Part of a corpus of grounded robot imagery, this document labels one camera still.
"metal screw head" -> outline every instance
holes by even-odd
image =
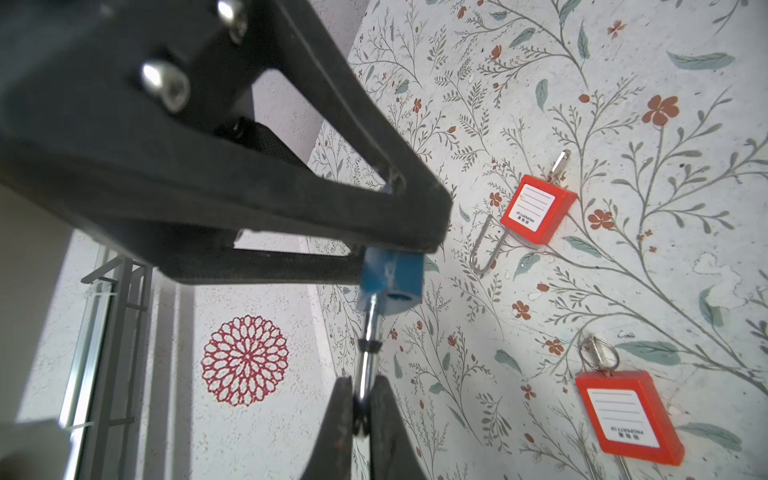
[[[248,14],[242,0],[219,0],[216,4],[219,18],[230,29],[230,38],[240,45],[248,30]]]
[[[141,66],[141,86],[148,94],[159,98],[172,114],[187,106],[192,90],[188,76],[165,60],[150,60]]]

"key ring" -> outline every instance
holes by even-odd
[[[616,363],[615,364],[608,365],[605,362],[605,358],[600,353],[598,345],[602,345],[602,346],[608,348],[611,351],[611,353],[614,354],[614,356],[616,357]],[[598,358],[598,364],[597,365],[595,365],[594,363],[592,363],[589,360],[587,360],[586,356],[584,355],[584,348],[588,347],[588,346],[592,347],[592,350],[594,351],[595,356]],[[596,336],[591,336],[591,337],[585,339],[584,341],[582,341],[581,343],[579,343],[578,355],[581,357],[581,361],[586,363],[587,366],[589,366],[593,370],[597,370],[598,372],[605,372],[606,375],[610,375],[611,372],[613,372],[615,369],[618,368],[619,363],[621,363],[621,361],[619,360],[619,352],[616,350],[616,348],[613,345],[611,345],[610,343],[606,342],[605,340],[598,339]]]

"metal hook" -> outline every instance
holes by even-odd
[[[505,228],[504,233],[502,234],[502,237],[498,239],[498,243],[496,243],[496,247],[494,247],[493,253],[491,253],[491,258],[488,259],[488,263],[485,264],[483,268],[476,267],[475,261],[477,260],[478,248],[480,247],[480,242],[482,241],[482,238],[485,235],[485,231],[488,229],[488,225],[491,224],[492,218],[493,216],[489,214],[488,218],[485,219],[485,225],[482,226],[482,229],[480,230],[480,236],[478,237],[477,240],[475,240],[475,246],[472,248],[472,253],[469,255],[469,266],[478,275],[482,275],[483,273],[487,272],[491,268],[491,264],[493,263],[493,260],[496,260],[498,251],[502,248],[504,239],[507,237],[507,234],[509,233],[509,229]]]

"red flower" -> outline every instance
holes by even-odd
[[[661,95],[656,95],[648,102],[648,108],[650,111],[643,115],[643,123],[648,123],[651,118],[654,121],[654,125],[657,127],[663,127],[669,121],[669,118],[675,118],[680,109],[675,105],[677,103],[677,97],[665,98],[661,100]]]
[[[597,209],[593,214],[587,217],[587,220],[592,223],[592,225],[590,225],[592,230],[597,230],[600,227],[610,230],[614,227],[613,217],[614,215],[611,212],[604,212],[600,209]]]
[[[560,344],[560,340],[547,340],[546,346],[549,347],[549,353],[554,353],[557,356],[560,356],[561,353],[565,350],[563,346]]]
[[[502,195],[497,192],[495,194],[491,193],[491,207],[498,207],[502,204]]]
[[[608,27],[608,34],[611,35],[611,40],[619,36],[619,32],[624,30],[627,27],[627,24],[621,23],[621,20],[617,20],[614,22],[614,26]]]
[[[525,305],[521,300],[518,300],[517,303],[512,305],[513,310],[517,310],[517,313],[515,314],[515,318],[523,317],[523,320],[530,320],[531,315],[528,314],[528,311],[531,309],[530,306]]]
[[[283,381],[288,368],[286,339],[271,321],[245,315],[210,336],[200,364],[208,391],[219,402],[249,406]]]
[[[522,386],[522,387],[520,387],[520,390],[525,392],[525,399],[526,400],[530,400],[530,399],[535,399],[536,398],[536,394],[534,393],[532,386],[530,386],[530,385]]]

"key tag label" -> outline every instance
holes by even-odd
[[[547,181],[524,175],[502,217],[502,225],[536,245],[545,245],[552,239],[577,194],[554,185],[560,177],[570,150],[563,150],[555,161]]]
[[[615,356],[612,365],[605,361],[601,346]],[[586,349],[597,357],[597,364],[584,355]],[[650,374],[615,372],[619,366],[618,351],[594,337],[580,345],[579,355],[597,370],[577,375],[576,387],[603,452],[665,465],[682,463],[685,447]]]

